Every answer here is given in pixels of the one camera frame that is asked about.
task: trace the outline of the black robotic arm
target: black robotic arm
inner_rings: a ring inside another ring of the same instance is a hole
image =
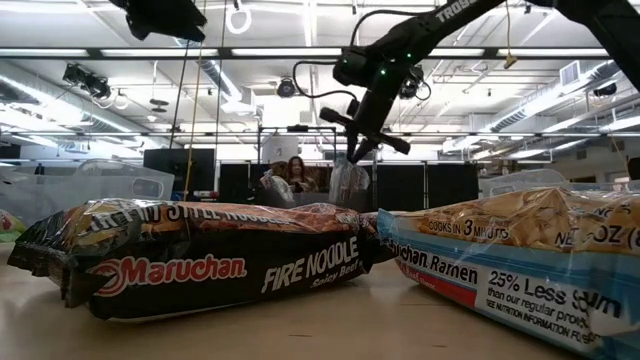
[[[409,18],[375,43],[342,50],[333,69],[341,84],[367,88],[353,120],[323,108],[320,118],[345,126],[347,158],[356,163],[380,143],[408,154],[410,145],[381,133],[389,111],[414,66],[447,36],[482,16],[504,0],[457,0]],[[627,0],[530,0],[554,7],[568,19],[585,25],[608,51],[633,85],[640,89],[640,15]],[[356,151],[358,134],[364,140]]]

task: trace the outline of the red stripe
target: red stripe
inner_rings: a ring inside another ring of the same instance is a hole
[[[437,293],[444,295],[455,302],[470,308],[475,308],[475,291],[438,279],[437,277],[424,274],[402,263],[398,263],[398,266],[400,266],[400,270],[402,270],[408,278],[416,280],[418,283],[435,290]]]

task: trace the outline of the woman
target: woman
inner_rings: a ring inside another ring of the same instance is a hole
[[[287,182],[294,193],[316,192],[318,186],[312,178],[305,174],[304,161],[299,156],[289,159],[287,164]]]

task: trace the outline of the maruchan logo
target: maruchan logo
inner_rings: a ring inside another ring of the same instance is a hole
[[[127,256],[123,259],[106,260],[89,269],[88,273],[113,276],[94,294],[101,297],[116,296],[130,285],[160,285],[174,281],[203,282],[247,276],[244,259],[216,259],[211,254],[204,259],[171,260],[167,263]]]

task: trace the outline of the fire noodle package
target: fire noodle package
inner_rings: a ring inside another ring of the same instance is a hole
[[[368,272],[379,242],[357,213],[101,200],[40,221],[9,265],[60,285],[69,307],[140,319],[242,304]]]
[[[640,358],[640,196],[547,188],[380,212],[404,274],[594,359]]]

